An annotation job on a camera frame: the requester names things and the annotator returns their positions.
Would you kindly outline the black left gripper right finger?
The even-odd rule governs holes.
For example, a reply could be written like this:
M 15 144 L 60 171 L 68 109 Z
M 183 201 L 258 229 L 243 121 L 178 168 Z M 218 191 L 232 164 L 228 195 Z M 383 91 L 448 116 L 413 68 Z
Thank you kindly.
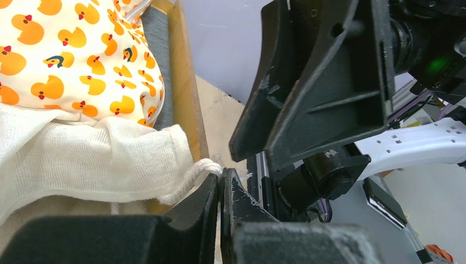
M 223 263 L 382 263 L 374 238 L 354 224 L 280 222 L 242 186 L 221 175 L 220 247 Z

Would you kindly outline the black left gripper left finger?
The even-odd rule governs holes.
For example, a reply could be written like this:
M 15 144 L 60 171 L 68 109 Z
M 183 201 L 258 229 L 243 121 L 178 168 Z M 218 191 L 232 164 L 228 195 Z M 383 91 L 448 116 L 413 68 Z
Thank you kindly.
M 24 225 L 1 263 L 212 263 L 218 179 L 164 215 L 55 216 Z

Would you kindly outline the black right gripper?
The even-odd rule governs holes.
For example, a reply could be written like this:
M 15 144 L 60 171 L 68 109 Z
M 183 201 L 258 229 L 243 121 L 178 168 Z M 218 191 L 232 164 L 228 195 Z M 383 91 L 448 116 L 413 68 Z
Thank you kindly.
M 395 74 L 388 1 L 271 1 L 260 15 L 234 161 L 265 151 L 280 169 L 385 130 Z

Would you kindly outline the wooden pet bed frame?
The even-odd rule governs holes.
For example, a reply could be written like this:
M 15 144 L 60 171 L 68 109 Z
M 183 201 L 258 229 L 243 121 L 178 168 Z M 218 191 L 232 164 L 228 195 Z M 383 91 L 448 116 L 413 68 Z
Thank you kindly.
M 206 130 L 199 102 L 196 75 L 181 1 L 152 1 L 168 16 L 171 90 L 174 125 L 149 134 L 156 154 L 157 174 L 151 192 L 142 198 L 152 201 L 151 211 L 161 212 L 183 200 L 216 167 L 209 161 Z

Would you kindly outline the orange patterned white blanket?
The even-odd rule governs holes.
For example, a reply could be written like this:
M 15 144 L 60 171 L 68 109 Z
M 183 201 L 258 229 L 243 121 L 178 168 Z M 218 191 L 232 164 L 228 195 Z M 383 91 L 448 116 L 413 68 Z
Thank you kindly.
M 150 1 L 1 1 L 1 221 L 46 196 L 174 205 L 208 173 L 179 125 L 156 130 L 165 83 Z

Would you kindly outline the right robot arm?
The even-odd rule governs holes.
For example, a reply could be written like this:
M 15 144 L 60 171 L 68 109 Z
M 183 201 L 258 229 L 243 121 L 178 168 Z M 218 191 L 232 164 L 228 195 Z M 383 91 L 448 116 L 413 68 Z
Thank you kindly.
M 283 222 L 332 218 L 374 174 L 465 165 L 465 1 L 271 1 L 229 143 Z

